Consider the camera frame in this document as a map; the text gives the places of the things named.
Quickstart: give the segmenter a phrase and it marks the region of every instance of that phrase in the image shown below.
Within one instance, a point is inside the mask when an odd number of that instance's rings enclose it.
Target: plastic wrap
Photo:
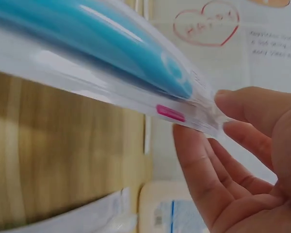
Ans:
[[[200,71],[119,0],[0,0],[0,71],[216,136]]]

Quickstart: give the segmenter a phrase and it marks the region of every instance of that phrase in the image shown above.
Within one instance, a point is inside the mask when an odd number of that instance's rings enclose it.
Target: blue stripe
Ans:
[[[171,225],[170,225],[170,233],[174,232],[174,209],[175,209],[175,201],[171,202]]]

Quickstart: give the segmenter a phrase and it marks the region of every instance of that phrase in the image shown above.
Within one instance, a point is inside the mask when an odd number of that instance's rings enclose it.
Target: blue object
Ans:
[[[155,38],[104,0],[0,0],[0,18],[56,39],[189,99],[189,73]]]

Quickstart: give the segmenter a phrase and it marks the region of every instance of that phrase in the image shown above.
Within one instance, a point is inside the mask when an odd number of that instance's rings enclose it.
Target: pink label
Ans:
[[[158,104],[156,106],[156,110],[157,110],[158,114],[161,114],[165,117],[169,117],[169,118],[181,121],[181,122],[185,122],[184,115],[182,113],[175,111],[175,110],[172,110],[171,108],[167,108],[163,105]]]

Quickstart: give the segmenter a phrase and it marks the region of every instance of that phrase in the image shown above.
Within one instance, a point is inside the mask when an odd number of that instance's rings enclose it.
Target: wooden surface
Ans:
[[[151,178],[144,115],[0,73],[0,229]]]

